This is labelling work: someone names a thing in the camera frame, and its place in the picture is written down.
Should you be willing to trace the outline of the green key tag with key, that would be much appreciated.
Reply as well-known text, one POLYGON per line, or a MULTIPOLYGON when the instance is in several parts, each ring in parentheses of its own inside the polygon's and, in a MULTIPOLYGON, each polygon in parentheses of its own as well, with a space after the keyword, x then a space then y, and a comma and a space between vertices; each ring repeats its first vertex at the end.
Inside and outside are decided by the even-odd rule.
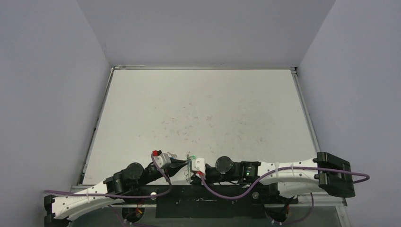
POLYGON ((176 154, 173 154, 173 153, 168 152, 168 155, 169 155, 171 158, 173 158, 173 159, 176 159, 176 158, 177 158, 177 155, 176 155, 176 154))

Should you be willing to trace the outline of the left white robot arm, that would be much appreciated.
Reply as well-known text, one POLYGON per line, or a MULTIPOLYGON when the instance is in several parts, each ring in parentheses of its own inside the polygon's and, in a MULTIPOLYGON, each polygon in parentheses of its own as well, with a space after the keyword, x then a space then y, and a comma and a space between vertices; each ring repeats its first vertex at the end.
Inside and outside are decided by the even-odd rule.
POLYGON ((108 205, 134 204, 139 200, 164 196, 173 188, 171 177, 187 164, 185 160, 171 157, 163 160, 161 156, 156 156, 147 167, 131 163, 113 176, 79 192, 49 192, 44 197, 44 226, 67 227, 78 217, 108 205), (167 190, 144 190, 145 185, 160 178, 167 181, 167 190))

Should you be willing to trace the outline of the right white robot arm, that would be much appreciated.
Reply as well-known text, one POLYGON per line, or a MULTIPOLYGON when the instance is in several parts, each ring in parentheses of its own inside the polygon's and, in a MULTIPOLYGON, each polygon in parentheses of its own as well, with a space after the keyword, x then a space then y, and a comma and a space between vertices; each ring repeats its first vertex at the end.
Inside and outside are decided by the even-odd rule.
POLYGON ((191 184, 194 185, 234 182, 251 192, 257 186, 274 184, 267 190, 269 200, 274 203, 313 192, 326 192, 340 198, 355 196, 350 162, 327 152, 287 163, 235 162, 222 156, 210 166, 205 159, 196 158, 189 161, 189 171, 193 174, 191 184))

